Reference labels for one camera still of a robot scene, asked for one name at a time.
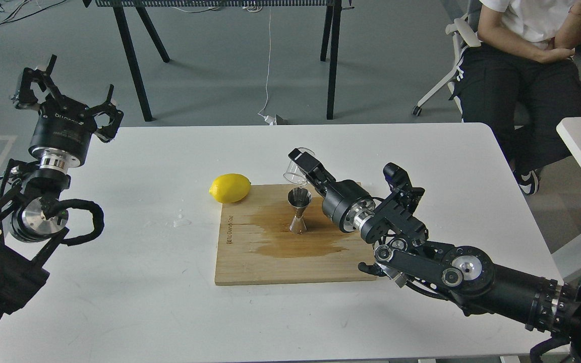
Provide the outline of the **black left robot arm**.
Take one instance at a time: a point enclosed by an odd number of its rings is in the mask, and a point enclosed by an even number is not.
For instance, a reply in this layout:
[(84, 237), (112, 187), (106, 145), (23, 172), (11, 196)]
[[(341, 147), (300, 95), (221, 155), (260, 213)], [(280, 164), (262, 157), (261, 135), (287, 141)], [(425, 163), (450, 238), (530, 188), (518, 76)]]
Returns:
[(81, 245), (104, 229), (103, 209), (93, 201), (60, 200), (71, 185), (70, 168), (85, 164), (92, 136), (115, 138), (123, 112), (65, 96), (51, 78), (56, 55), (45, 69), (25, 68), (12, 97), (17, 109), (32, 109), (38, 121), (31, 138), (32, 162), (10, 159), (0, 175), (0, 320), (25, 307), (44, 287), (44, 269), (58, 246)]

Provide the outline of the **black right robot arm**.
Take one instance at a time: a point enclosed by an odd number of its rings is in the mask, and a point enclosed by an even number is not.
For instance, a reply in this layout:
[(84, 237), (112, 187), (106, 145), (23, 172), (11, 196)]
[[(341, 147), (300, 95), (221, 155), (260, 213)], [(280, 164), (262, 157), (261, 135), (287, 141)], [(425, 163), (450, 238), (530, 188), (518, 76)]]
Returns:
[(360, 271), (451, 301), (466, 316), (498, 314), (529, 331), (549, 331), (551, 337), (530, 350), (532, 362), (562, 345), (581, 362), (581, 283), (572, 288), (494, 264), (479, 248), (429, 240), (426, 225), (414, 216), (425, 191), (394, 163), (383, 169), (390, 195), (382, 199), (353, 180), (337, 181), (309, 152), (296, 148), (288, 156), (323, 197), (323, 214), (341, 232), (357, 231), (374, 246), (374, 263), (359, 263)]

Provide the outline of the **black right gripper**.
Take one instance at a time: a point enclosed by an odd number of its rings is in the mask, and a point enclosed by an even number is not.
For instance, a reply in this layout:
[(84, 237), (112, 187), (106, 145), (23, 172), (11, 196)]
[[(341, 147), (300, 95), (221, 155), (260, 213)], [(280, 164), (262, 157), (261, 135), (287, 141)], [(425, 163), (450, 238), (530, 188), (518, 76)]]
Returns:
[(288, 182), (302, 188), (311, 184), (319, 195), (324, 196), (321, 205), (323, 214), (341, 232), (360, 229), (364, 221), (373, 215), (376, 204), (371, 195), (351, 179), (336, 181), (316, 159), (313, 151), (295, 148), (288, 157)]

